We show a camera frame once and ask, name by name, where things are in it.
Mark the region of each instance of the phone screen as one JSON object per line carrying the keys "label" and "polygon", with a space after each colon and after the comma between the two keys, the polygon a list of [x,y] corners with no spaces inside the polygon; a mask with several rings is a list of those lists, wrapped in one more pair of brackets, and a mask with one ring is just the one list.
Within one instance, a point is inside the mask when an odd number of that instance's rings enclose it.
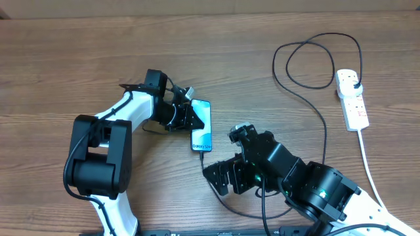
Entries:
{"label": "phone screen", "polygon": [[203,129],[191,131],[192,151],[211,151],[211,114],[210,102],[204,100],[191,100],[192,109],[204,123]]}

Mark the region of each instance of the electrical socket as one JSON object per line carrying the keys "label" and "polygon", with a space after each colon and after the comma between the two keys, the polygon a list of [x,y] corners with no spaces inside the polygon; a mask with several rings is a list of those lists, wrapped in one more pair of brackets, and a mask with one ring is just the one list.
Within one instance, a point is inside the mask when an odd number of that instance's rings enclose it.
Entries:
{"label": "electrical socket", "polygon": [[363,92],[363,85],[354,88],[354,85],[359,83],[357,73],[354,70],[338,70],[335,74],[335,81],[337,82],[337,92],[340,98],[355,97]]}
{"label": "electrical socket", "polygon": [[363,86],[354,88],[358,83],[357,73],[351,69],[340,69],[335,80],[347,130],[357,131],[368,127],[369,119],[362,97]]}

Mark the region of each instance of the robotic arm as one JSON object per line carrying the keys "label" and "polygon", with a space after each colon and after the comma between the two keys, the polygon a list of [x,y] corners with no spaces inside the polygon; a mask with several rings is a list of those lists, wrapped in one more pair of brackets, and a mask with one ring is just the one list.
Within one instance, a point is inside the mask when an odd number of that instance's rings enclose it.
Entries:
{"label": "robotic arm", "polygon": [[[420,235],[382,209],[338,170],[315,162],[306,165],[275,141],[271,132],[258,134],[253,125],[243,123],[230,130],[229,138],[242,152],[203,170],[220,195],[228,193],[228,184],[237,194],[263,185],[266,191],[280,191],[287,205],[315,221],[304,235],[327,235],[336,229],[366,223],[388,226],[404,235]],[[374,227],[348,232],[340,235],[393,235]]]}
{"label": "robotic arm", "polygon": [[[63,181],[66,189],[74,186],[80,194],[70,195],[90,199],[104,226],[101,235],[140,234],[126,192],[131,177],[131,133],[147,119],[168,131],[204,128],[187,104],[194,89],[173,83],[168,89],[168,80],[172,83],[166,74],[149,69],[144,84],[120,85],[125,88],[123,98],[110,109],[95,116],[79,115],[74,121]],[[163,101],[166,90],[174,93],[170,104]],[[89,152],[88,147],[108,148],[108,154]]]}

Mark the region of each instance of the white robotic arm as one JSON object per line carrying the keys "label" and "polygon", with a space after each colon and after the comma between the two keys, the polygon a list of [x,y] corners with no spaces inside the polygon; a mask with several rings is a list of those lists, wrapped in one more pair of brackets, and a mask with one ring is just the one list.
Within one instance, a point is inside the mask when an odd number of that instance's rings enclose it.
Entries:
{"label": "white robotic arm", "polygon": [[[63,181],[65,186],[75,186],[80,194],[70,195],[93,204],[104,226],[102,235],[140,234],[126,192],[131,176],[131,133],[147,119],[169,131],[204,126],[192,106],[186,104],[194,89],[173,83],[173,88],[167,89],[167,80],[172,83],[166,74],[149,69],[145,84],[120,85],[125,88],[123,98],[110,109],[95,116],[80,115],[74,122]],[[170,104],[163,101],[166,90],[174,92]],[[108,148],[108,154],[91,153],[88,147]]]}
{"label": "white robotic arm", "polygon": [[[396,229],[404,235],[420,235],[420,233],[416,232],[416,230],[407,226],[404,222],[400,221],[395,216],[391,215],[387,210],[383,209],[368,195],[368,193],[362,189],[360,194],[353,194],[351,196],[343,212],[347,215],[346,219],[343,221],[337,220],[335,222],[331,222],[331,225],[333,226],[332,231],[359,224],[379,224]],[[360,227],[338,235],[385,236],[395,234],[376,227]]]}

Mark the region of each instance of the green led light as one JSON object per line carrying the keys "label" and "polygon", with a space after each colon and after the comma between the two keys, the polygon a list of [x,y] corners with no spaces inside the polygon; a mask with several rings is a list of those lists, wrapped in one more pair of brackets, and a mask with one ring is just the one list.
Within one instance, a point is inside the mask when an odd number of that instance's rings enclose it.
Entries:
{"label": "green led light", "polygon": [[322,197],[322,198],[327,197],[327,193],[323,190],[323,191],[320,193],[320,197]]}

